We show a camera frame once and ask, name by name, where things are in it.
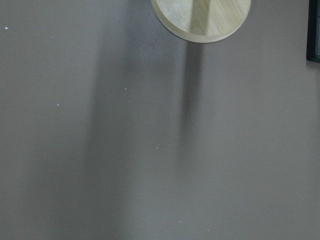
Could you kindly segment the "black tray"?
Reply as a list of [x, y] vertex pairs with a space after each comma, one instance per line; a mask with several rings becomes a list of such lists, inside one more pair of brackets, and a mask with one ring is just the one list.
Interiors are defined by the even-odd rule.
[[320, 0], [309, 0], [306, 60], [320, 62]]

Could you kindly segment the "wooden cup tree stand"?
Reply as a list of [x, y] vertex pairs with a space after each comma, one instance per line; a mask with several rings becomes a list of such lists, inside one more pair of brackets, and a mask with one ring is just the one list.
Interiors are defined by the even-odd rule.
[[234, 34], [245, 22], [251, 0], [152, 0], [161, 24], [193, 43], [214, 43]]

